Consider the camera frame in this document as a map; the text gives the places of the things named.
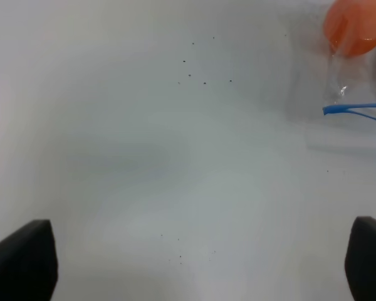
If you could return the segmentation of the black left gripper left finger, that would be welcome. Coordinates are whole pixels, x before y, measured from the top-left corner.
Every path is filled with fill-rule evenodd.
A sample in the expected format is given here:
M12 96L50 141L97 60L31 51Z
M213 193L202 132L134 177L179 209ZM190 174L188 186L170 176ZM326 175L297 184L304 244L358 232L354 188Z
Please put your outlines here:
M33 220L0 241L0 300L51 300L57 281L50 220Z

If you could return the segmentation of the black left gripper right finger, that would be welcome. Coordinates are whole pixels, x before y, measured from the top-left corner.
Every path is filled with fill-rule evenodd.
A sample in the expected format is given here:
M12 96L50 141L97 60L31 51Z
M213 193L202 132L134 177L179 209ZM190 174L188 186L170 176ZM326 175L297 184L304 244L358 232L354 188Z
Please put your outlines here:
M345 274L354 300L376 300L376 219L370 216L353 222Z

